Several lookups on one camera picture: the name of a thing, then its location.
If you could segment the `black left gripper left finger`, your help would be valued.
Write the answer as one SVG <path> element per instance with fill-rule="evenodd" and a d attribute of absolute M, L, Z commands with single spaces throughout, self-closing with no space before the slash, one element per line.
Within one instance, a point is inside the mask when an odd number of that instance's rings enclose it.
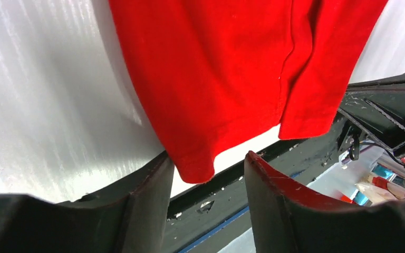
<path fill-rule="evenodd" d="M 173 172 L 163 152 L 74 202 L 0 194 L 0 252 L 159 252 Z"/>

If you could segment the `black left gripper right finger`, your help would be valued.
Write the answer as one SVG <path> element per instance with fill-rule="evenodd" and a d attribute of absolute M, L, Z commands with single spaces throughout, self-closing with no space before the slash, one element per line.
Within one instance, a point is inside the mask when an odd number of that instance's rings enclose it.
<path fill-rule="evenodd" d="M 253 151 L 244 178 L 257 252 L 405 252 L 405 201 L 346 203 L 280 173 Z"/>

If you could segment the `red t shirt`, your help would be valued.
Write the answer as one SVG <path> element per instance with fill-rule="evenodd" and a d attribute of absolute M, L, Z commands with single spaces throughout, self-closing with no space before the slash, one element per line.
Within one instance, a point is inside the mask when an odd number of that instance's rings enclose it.
<path fill-rule="evenodd" d="M 386 1 L 110 1 L 138 99 L 184 182 L 279 126 L 327 133 Z"/>

